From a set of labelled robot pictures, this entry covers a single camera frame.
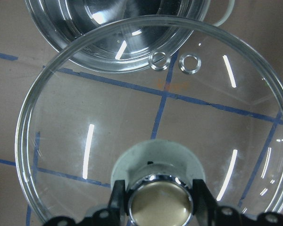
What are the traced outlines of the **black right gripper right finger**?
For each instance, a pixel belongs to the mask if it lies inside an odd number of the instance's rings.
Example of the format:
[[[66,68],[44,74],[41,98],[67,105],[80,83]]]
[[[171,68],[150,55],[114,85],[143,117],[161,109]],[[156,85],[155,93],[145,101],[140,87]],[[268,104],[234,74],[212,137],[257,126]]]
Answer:
[[[229,205],[219,205],[202,179],[192,181],[193,216],[200,226],[283,226],[283,214],[264,212],[251,219]]]

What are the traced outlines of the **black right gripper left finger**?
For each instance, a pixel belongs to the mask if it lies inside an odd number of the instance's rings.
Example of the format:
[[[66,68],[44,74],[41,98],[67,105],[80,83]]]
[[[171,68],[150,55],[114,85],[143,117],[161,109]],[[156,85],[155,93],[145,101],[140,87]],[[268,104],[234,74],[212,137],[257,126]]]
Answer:
[[[109,202],[104,207],[94,207],[87,210],[85,217],[76,222],[66,216],[53,217],[45,223],[46,226],[121,226],[125,218],[125,181],[114,182]]]

